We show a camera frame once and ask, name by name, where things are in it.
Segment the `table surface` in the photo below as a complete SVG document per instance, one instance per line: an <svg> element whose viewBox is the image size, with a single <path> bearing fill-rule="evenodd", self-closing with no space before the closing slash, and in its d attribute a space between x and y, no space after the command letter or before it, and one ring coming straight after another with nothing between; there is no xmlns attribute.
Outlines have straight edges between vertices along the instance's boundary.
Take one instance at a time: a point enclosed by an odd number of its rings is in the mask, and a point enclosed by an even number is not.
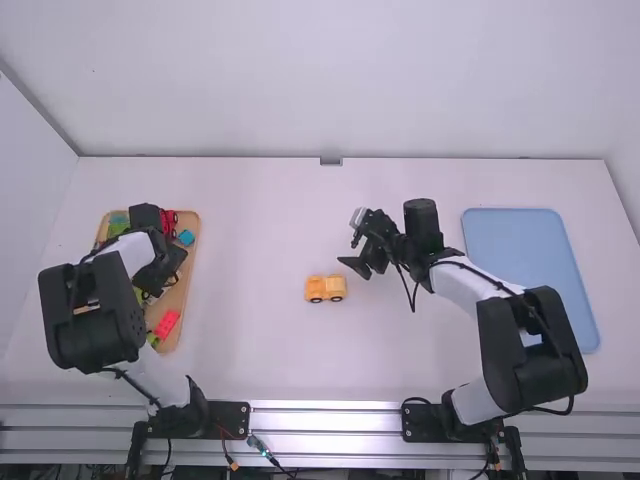
<svg viewBox="0 0 640 480"><path fill-rule="evenodd" d="M468 208L556 210L602 338L585 357L589 389L577 405L640 405L640 377L629 373L640 364L632 317L640 248L603 161L82 159L42 266L79 259L107 211L144 201L194 210L202 230L183 336L163 360L209 398L436 400L481 373L476 326L425 291L411 314L394 271L366 282L335 258L351 252L356 207L382 208L402 228L402 203L415 197L436 200L445 243L462 250ZM347 299L306 303L306 277L330 273L346 275ZM3 359L0 401L140 404L121 382L55 367L41 324L34 280Z"/></svg>

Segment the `black cable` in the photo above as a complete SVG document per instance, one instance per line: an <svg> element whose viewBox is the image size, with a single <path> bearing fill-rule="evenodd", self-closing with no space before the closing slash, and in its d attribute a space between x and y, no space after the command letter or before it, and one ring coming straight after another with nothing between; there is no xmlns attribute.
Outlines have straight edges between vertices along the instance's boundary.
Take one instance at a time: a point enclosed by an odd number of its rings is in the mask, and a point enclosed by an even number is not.
<svg viewBox="0 0 640 480"><path fill-rule="evenodd" d="M167 451L167 459L164 461L164 465L160 469L160 478L163 477L164 471L167 469L167 467L169 466L169 462L171 461L171 452L173 450L173 446L171 444L170 438L167 438L167 445L169 446L169 450Z"/></svg>
<svg viewBox="0 0 640 480"><path fill-rule="evenodd" d="M101 372L110 372L115 374L116 376L116 380L123 378L129 385L131 385L140 395L142 395L143 397L145 397L147 400L149 400L149 403L151 405L154 405L158 408L162 408L162 405L160 405L160 402L158 401L157 398L155 398L153 395L151 395L149 392L147 392L144 388L142 388L140 385L138 385L129 375L127 375L127 372L125 370L120 370L119 368L115 368L115 367L105 367L103 369L100 370Z"/></svg>
<svg viewBox="0 0 640 480"><path fill-rule="evenodd" d="M418 287L419 286L420 286L420 283L416 282L416 284L413 287L413 295L411 295L411 303L413 304L414 313L416 311L416 294L418 293Z"/></svg>
<svg viewBox="0 0 640 480"><path fill-rule="evenodd" d="M487 454L487 459L484 462L484 467L482 467L482 469L476 473L473 477L471 477L469 480L476 480L477 478L480 478L483 474L487 473L487 469L489 468L489 458L490 455Z"/></svg>
<svg viewBox="0 0 640 480"><path fill-rule="evenodd" d="M547 337L547 339L551 343L551 347L553 348L554 353L556 354L556 356L558 357L558 359L562 363L562 367L563 367L562 369L563 369L564 374L567 377L567 380L569 380L569 381L571 380L570 376L569 376L569 374L567 372L567 367L564 364L564 357L562 355L562 352L560 351L560 347L558 346L558 344L557 344L557 342L555 340L555 337L551 333L551 330L549 330L549 327L547 327L547 325L544 323L544 320L542 320L540 315L538 315L538 312L536 311L536 309L534 307L532 307L527 302L525 302L524 299L521 296L516 294L510 288L506 287L502 282L491 278L490 276L486 275L485 273L483 273L483 272L481 272L479 270L476 270L475 268L470 267L469 265L467 265L465 263L454 262L452 260L440 260L440 261L438 261L436 263L431 264L429 269L431 269L433 267L436 267L438 265L455 265L455 266L460 267L460 268L462 268L464 270L467 270L467 271L469 271L471 273L474 273L475 275L477 275L480 278L482 278L482 279L486 280L487 282L489 282L491 285L496 287L498 290L502 290L503 292L508 293L509 295L511 295L511 297L515 298L518 302L520 302L520 304L527 310L529 315L532 318L534 318L536 320L536 322L538 323L538 326L540 327L540 330L542 330L542 333ZM567 408L565 410L552 410L550 408L543 408L543 407L531 407L531 408L529 408L527 410L528 411L543 412L543 413L550 413L551 415L566 416L566 415L569 415L573 411L574 401L575 401L574 396L573 395L569 395L569 404L567 405Z"/></svg>
<svg viewBox="0 0 640 480"><path fill-rule="evenodd" d="M402 273L402 270L400 269L400 266L398 264L396 264L396 270L400 274L400 279L402 279L402 284L404 285L404 291L407 292L407 298L409 299L409 307L411 307L411 313L416 313L416 306L411 301L411 294L409 293L409 287L407 286L407 281L404 279L404 274Z"/></svg>

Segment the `cable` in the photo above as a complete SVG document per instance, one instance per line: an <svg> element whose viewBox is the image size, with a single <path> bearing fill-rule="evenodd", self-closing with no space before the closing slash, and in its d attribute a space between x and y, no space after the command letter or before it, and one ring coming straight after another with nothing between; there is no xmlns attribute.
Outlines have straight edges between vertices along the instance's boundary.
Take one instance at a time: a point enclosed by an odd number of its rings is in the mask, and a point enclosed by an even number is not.
<svg viewBox="0 0 640 480"><path fill-rule="evenodd" d="M413 301L411 301L411 294L409 293L409 287L407 286L407 281L404 279L404 274L402 273L402 270L400 269L400 266L398 264L396 264L395 266L396 266L396 270L400 274L402 285L404 285L404 291L407 292L407 298L409 299L409 307L411 307L411 313L416 313L416 305Z"/></svg>
<svg viewBox="0 0 640 480"><path fill-rule="evenodd" d="M147 392L140 385L138 385L129 375L127 375L127 372L125 370L120 370L119 368L115 368L115 367L105 367L100 371L113 373L116 376L116 380L123 378L129 385L131 385L134 389L136 389L136 391L140 395L142 395L147 400L149 400L149 403L151 405L154 405L158 408L162 408L162 405L160 405L160 402L158 401L158 399L155 398L153 395L151 395L149 392Z"/></svg>
<svg viewBox="0 0 640 480"><path fill-rule="evenodd" d="M476 473L473 477L471 477L469 480L476 480L477 478L480 478L482 475L484 475L485 473L487 473L487 470L489 468L489 454L487 454L487 459L484 462L484 467L482 467L482 469Z"/></svg>
<svg viewBox="0 0 640 480"><path fill-rule="evenodd" d="M238 470L239 466L236 463L236 461L233 458L231 458L231 455L229 455L229 450L227 450L227 440L224 438L225 435L227 434L230 435L230 434L226 429L224 429L220 425L218 425L218 430L220 430L220 440L222 442L222 451L224 452L224 459L229 464L229 468L235 472Z"/></svg>
<svg viewBox="0 0 640 480"><path fill-rule="evenodd" d="M159 478L162 478L164 476L164 471L167 469L167 467L169 466L169 462L171 461L171 452L173 450L173 445L171 444L171 439L170 438L167 438L167 445L169 446L169 450L167 451L167 459L164 461L164 465L160 469L160 477Z"/></svg>
<svg viewBox="0 0 640 480"><path fill-rule="evenodd" d="M462 268L464 270L467 270L467 271L469 271L471 273L474 273L475 275L477 275L480 278L482 278L482 279L486 280L487 282L489 282L491 285L496 287L498 290L502 290L503 292L508 293L509 295L511 295L511 297L515 298L518 302L520 302L520 304L527 310L529 315L536 320L536 322L538 323L538 326L540 327L540 330L542 330L542 333L547 337L547 339L551 343L551 347L553 348L554 353L556 354L556 356L558 357L558 359L562 363L562 371L564 372L565 376L567 377L567 380L571 381L569 373L567 372L567 367L566 367L566 365L564 364L564 361L563 361L564 357L562 355L562 352L560 351L560 347L558 346L558 343L556 342L555 337L551 333L551 330L549 330L549 327L547 327L547 325L544 323L544 320L542 320L540 315L538 315L538 312L536 311L536 309L534 307L532 307L527 302L525 302L524 299L520 295L516 294L513 290L511 290L510 288L506 287L502 282L491 278L490 276L486 275L485 273L483 273L483 272L481 272L479 270L476 270L475 268L470 267L469 265L467 265L465 263L454 262L452 260L440 260L438 262L435 262L435 263L431 264L429 269L431 269L433 267L436 267L438 265L455 265L455 266L458 266L458 267L460 267L460 268ZM568 403L567 408L565 410L552 410L550 408L531 407L531 408L528 408L527 411L536 411L536 412L550 413L551 415L567 416L573 411L574 402L575 402L574 396L573 395L569 395L569 403Z"/></svg>

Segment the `connector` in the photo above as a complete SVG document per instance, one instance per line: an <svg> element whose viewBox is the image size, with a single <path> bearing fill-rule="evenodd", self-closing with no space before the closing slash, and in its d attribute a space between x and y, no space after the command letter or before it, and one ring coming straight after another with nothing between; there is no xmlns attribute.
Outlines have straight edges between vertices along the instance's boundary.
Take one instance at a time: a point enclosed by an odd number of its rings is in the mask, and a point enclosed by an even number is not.
<svg viewBox="0 0 640 480"><path fill-rule="evenodd" d="M273 459L273 454L271 453L271 451L267 448L267 446L262 442L262 440L260 440L258 437L256 437L255 435L249 435L247 437L247 445L249 445L251 448L255 448L256 450L258 450L260 452L260 455L262 455L263 457L265 457L267 460L269 460L271 462L271 460Z"/></svg>
<svg viewBox="0 0 640 480"><path fill-rule="evenodd" d="M229 464L229 468L231 469L231 471L236 472L238 471L238 469L240 468L238 466L238 464L233 460L233 458L231 458L231 456L229 454L225 454L224 455L225 460L227 461L227 463Z"/></svg>

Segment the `red toy block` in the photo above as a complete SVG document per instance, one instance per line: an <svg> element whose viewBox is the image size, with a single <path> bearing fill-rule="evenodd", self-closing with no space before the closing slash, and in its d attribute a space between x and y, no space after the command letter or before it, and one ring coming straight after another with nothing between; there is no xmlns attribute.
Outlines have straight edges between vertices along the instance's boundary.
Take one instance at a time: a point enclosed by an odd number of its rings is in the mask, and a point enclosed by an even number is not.
<svg viewBox="0 0 640 480"><path fill-rule="evenodd" d="M167 339L173 327L176 326L178 319L180 318L180 312L175 310L169 310L164 314L160 323L153 330L153 334L163 342Z"/></svg>

